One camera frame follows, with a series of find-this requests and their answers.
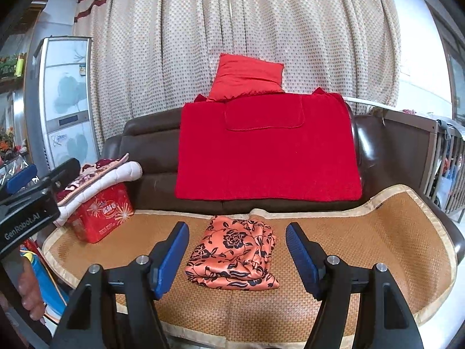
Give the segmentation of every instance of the woven mat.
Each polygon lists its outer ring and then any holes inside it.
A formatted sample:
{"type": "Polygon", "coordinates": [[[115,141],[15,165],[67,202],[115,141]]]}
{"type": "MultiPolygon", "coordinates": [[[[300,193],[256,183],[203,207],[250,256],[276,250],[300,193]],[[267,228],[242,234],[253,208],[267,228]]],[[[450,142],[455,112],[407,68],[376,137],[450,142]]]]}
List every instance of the woven mat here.
{"type": "MultiPolygon", "coordinates": [[[[349,265],[371,268],[388,265],[415,320],[429,320],[449,295],[457,271],[452,241],[440,221],[408,187],[384,190],[363,206],[344,212],[267,213],[253,217],[273,227],[278,242],[271,272],[280,288],[261,292],[206,289],[187,281],[184,264],[200,242],[209,216],[139,211],[97,244],[79,241],[71,229],[57,229],[44,244],[52,269],[76,287],[94,263],[104,268],[123,266],[166,239],[177,221],[190,229],[190,242],[171,291],[155,302],[164,328],[173,336],[219,348],[270,346],[302,348],[317,316],[319,302],[305,292],[285,243],[285,228],[297,221],[310,240],[349,265]]],[[[124,296],[118,309],[126,311],[124,296]]],[[[357,321],[359,296],[352,295],[345,338],[350,347],[357,321]]]]}

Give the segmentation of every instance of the white quilt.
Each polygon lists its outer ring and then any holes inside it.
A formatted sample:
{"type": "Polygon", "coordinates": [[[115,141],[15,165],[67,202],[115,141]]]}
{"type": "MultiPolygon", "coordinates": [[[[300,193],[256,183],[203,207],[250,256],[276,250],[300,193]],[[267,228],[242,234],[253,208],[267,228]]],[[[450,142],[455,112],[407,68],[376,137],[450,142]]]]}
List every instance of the white quilt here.
{"type": "Polygon", "coordinates": [[[134,181],[142,176],[142,168],[139,163],[129,161],[120,165],[118,168],[111,170],[106,175],[97,179],[96,182],[86,187],[82,192],[76,194],[68,203],[60,206],[60,217],[54,222],[56,226],[63,226],[73,212],[80,205],[87,202],[97,193],[105,190],[107,187],[113,186],[120,182],[134,181]]]}

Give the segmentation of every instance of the beige polka dot curtain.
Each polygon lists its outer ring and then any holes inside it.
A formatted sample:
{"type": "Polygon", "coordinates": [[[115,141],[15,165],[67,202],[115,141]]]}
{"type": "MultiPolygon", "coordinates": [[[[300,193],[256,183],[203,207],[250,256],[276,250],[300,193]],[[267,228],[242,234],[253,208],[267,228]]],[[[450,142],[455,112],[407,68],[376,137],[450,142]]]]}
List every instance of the beige polka dot curtain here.
{"type": "Polygon", "coordinates": [[[221,52],[283,62],[287,92],[397,102],[394,0],[79,0],[74,34],[93,39],[100,148],[131,118],[207,95],[221,52]]]}
{"type": "Polygon", "coordinates": [[[74,35],[92,37],[100,149],[128,120],[207,95],[220,53],[233,50],[227,0],[80,0],[74,35]]]}
{"type": "Polygon", "coordinates": [[[231,7],[234,49],[284,63],[285,91],[310,93],[321,86],[396,105],[400,29],[394,0],[231,0],[231,7]]]}

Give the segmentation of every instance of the floral cloth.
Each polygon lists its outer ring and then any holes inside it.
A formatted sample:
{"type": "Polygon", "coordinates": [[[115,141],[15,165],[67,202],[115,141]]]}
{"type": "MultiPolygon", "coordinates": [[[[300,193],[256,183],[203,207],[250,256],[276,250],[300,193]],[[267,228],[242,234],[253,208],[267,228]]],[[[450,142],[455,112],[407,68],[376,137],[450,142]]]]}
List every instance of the floral cloth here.
{"type": "Polygon", "coordinates": [[[276,236],[261,221],[215,216],[185,267],[190,282],[212,289],[261,291],[280,285],[269,272],[276,236]]]}

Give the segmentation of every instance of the red pillow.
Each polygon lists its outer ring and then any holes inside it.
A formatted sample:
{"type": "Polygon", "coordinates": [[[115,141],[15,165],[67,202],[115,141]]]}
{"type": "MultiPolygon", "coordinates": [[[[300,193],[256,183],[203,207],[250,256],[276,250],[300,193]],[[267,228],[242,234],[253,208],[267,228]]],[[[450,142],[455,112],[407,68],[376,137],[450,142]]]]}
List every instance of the red pillow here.
{"type": "Polygon", "coordinates": [[[284,93],[281,88],[283,69],[284,64],[280,63],[242,55],[221,54],[208,99],[224,101],[239,96],[284,93]]]}

